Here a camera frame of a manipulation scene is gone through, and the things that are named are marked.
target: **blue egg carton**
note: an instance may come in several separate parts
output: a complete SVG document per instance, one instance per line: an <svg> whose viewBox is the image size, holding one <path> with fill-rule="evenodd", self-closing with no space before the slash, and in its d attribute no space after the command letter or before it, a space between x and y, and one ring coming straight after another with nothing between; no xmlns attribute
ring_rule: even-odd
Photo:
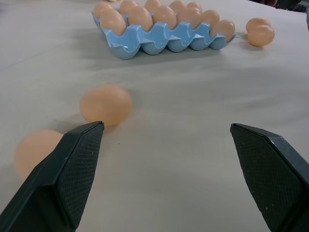
<svg viewBox="0 0 309 232"><path fill-rule="evenodd" d="M160 53L166 46L172 52L181 52L187 47L200 51L206 47L220 50L226 47L225 36L217 34L210 37L210 25L201 23L193 30L189 23L181 22L174 30L170 30L166 23L157 22L152 29L145 32L140 25L128 25L128 15L122 14L127 28L123 35L118 36L110 29L100 27L100 18L93 17L96 26L105 36L112 52L120 59L133 58L140 48L149 55Z"/></svg>

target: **egg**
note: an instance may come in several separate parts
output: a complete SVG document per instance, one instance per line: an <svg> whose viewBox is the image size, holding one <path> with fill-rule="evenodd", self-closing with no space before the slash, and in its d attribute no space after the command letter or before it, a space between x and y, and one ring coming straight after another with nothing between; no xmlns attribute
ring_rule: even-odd
<svg viewBox="0 0 309 232"><path fill-rule="evenodd" d="M153 27L153 18L150 13L142 6L135 7L132 11L130 11L128 16L128 23L141 25L144 31L150 31Z"/></svg>
<svg viewBox="0 0 309 232"><path fill-rule="evenodd" d="M177 24L181 23L182 21L190 23L192 29L197 28L202 21L199 9L185 8L178 16Z"/></svg>
<svg viewBox="0 0 309 232"><path fill-rule="evenodd" d="M55 149L62 136L63 134L53 130L39 130L24 137L14 154L14 165L18 175L25 180Z"/></svg>
<svg viewBox="0 0 309 232"><path fill-rule="evenodd" d="M177 26L177 18L175 12L168 6L159 6L154 10L153 16L154 23L163 22L167 23L170 30L175 29Z"/></svg>
<svg viewBox="0 0 309 232"><path fill-rule="evenodd" d="M176 0L172 2L169 7L177 14L179 15L180 12L186 8L186 4L183 0Z"/></svg>
<svg viewBox="0 0 309 232"><path fill-rule="evenodd" d="M116 85L102 85L90 90L80 100L80 111L88 122L104 121L114 126L131 113L133 101L130 94Z"/></svg>
<svg viewBox="0 0 309 232"><path fill-rule="evenodd" d="M119 13L128 14L134 7L137 7L138 4L132 0L124 0L120 4Z"/></svg>
<svg viewBox="0 0 309 232"><path fill-rule="evenodd" d="M154 12L156 8L161 6L162 3L159 0L147 0L144 7L149 12Z"/></svg>
<svg viewBox="0 0 309 232"><path fill-rule="evenodd" d="M270 22L265 19L265 18L252 18L249 20L249 22L246 25L246 30L247 32L249 32L250 30L252 30L253 28L259 26L259 25L266 25L266 26L271 26Z"/></svg>
<svg viewBox="0 0 309 232"><path fill-rule="evenodd" d="M274 29L267 25L259 25L248 33L249 43L257 47L263 47L270 44L274 38Z"/></svg>
<svg viewBox="0 0 309 232"><path fill-rule="evenodd" d="M100 16L100 26L102 29L110 29L116 35L122 35L126 30L125 19L115 9L107 9Z"/></svg>
<svg viewBox="0 0 309 232"><path fill-rule="evenodd" d="M110 9L112 8L111 5L109 5L108 3L102 1L96 4L95 8L93 9L93 16L96 18L99 18L101 13L106 10L106 9Z"/></svg>
<svg viewBox="0 0 309 232"><path fill-rule="evenodd" d="M187 7L188 7L188 8L190 8L190 7L197 8L197 9L199 10L200 13L203 12L201 4L199 4L199 3L196 2L196 1L190 2L190 3L187 5Z"/></svg>
<svg viewBox="0 0 309 232"><path fill-rule="evenodd" d="M211 29L211 37L216 34L225 36L225 41L228 43L232 40L235 34L235 24L230 20L222 20L215 24Z"/></svg>
<svg viewBox="0 0 309 232"><path fill-rule="evenodd" d="M215 10L207 10L202 13L202 22L210 24L211 28L220 21L220 15Z"/></svg>

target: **orange egg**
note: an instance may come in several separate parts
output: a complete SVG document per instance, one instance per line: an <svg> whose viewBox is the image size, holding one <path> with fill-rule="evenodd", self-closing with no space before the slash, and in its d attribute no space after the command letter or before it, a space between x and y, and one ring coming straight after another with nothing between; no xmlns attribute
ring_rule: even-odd
<svg viewBox="0 0 309 232"><path fill-rule="evenodd" d="M124 0L120 4L119 13L128 14L134 7L137 7L138 4L132 0Z"/></svg>
<svg viewBox="0 0 309 232"><path fill-rule="evenodd" d="M153 18L150 13L142 6L135 7L128 15L129 25L141 25L144 31L150 31L153 27Z"/></svg>
<svg viewBox="0 0 309 232"><path fill-rule="evenodd" d="M215 10L207 10L202 13L202 22L210 24L211 28L220 21L220 15Z"/></svg>
<svg viewBox="0 0 309 232"><path fill-rule="evenodd" d="M186 8L186 4L183 0L175 0L169 5L169 7L179 15L180 12Z"/></svg>
<svg viewBox="0 0 309 232"><path fill-rule="evenodd" d="M126 30L125 19L113 8L107 9L101 14L100 26L103 29L111 29L118 36Z"/></svg>
<svg viewBox="0 0 309 232"><path fill-rule="evenodd" d="M274 29L266 25L257 26L248 33L249 43L257 47L263 47L270 44L274 38Z"/></svg>
<svg viewBox="0 0 309 232"><path fill-rule="evenodd" d="M108 3L101 1L99 3L96 4L95 8L93 9L93 16L96 18L99 18L101 13L106 10L106 9L110 9L112 8L111 5L109 5Z"/></svg>
<svg viewBox="0 0 309 232"><path fill-rule="evenodd" d="M185 21L190 23L192 29L196 29L202 21L201 13L197 8L185 8L178 16L177 23Z"/></svg>
<svg viewBox="0 0 309 232"><path fill-rule="evenodd" d="M155 9L161 5L162 3L159 0L147 0L144 7L147 11L154 12Z"/></svg>
<svg viewBox="0 0 309 232"><path fill-rule="evenodd" d="M196 2L196 1L190 2L190 3L187 5L187 7L188 7L188 8L190 8L190 7L197 8L197 9L199 10L200 13L203 12L203 9L202 9L201 4L199 4L199 3Z"/></svg>
<svg viewBox="0 0 309 232"><path fill-rule="evenodd" d="M132 105L132 98L124 88L102 85L82 97L80 110L88 122L104 121L105 126L114 126L130 115Z"/></svg>
<svg viewBox="0 0 309 232"><path fill-rule="evenodd" d="M23 180L55 149L62 136L53 130L40 130L23 138L14 155L15 169Z"/></svg>
<svg viewBox="0 0 309 232"><path fill-rule="evenodd" d="M249 32L250 30L252 30L253 28L259 25L271 26L270 22L267 19L257 17L257 18L252 18L249 20L249 22L246 25L246 30L247 32Z"/></svg>
<svg viewBox="0 0 309 232"><path fill-rule="evenodd" d="M154 10L153 16L154 23L163 22L167 23L170 30L175 29L177 26L177 18L175 12L168 6L159 6Z"/></svg>
<svg viewBox="0 0 309 232"><path fill-rule="evenodd" d="M235 24L230 20L222 20L215 24L211 29L211 37L220 34L225 36L225 41L228 43L232 40L235 34Z"/></svg>

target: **blue egg tray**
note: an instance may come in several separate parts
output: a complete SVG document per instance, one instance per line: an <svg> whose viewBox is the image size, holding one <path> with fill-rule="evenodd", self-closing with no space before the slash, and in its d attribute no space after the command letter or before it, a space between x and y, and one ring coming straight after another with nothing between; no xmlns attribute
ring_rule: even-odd
<svg viewBox="0 0 309 232"><path fill-rule="evenodd" d="M102 29L99 18L93 17L112 52L120 59L133 58L140 48L149 55L160 53L166 46L172 52L181 52L187 47L196 51L206 47L220 50L235 38L234 36L230 42L226 43L223 35L217 34L210 37L210 26L207 23L201 23L195 30L192 30L189 23L181 22L174 30L170 30L166 23L157 22L149 32L145 32L140 25L128 25L127 14L122 14L122 16L127 28L121 36L115 35L110 29Z"/></svg>

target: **table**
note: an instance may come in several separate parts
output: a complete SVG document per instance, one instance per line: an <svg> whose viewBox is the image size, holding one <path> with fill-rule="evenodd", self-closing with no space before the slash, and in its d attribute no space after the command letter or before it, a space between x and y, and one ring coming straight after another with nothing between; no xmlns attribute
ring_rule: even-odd
<svg viewBox="0 0 309 232"><path fill-rule="evenodd" d="M275 41L260 49L241 36L222 51L140 52L123 61L92 21L97 1L0 2L0 210L21 185L13 167L18 141L34 130L83 124L79 99L114 83L131 92L134 110L105 130L78 231L269 231L229 127L281 134L309 161L305 14L246 0L200 1L240 34L250 18L267 17Z"/></svg>

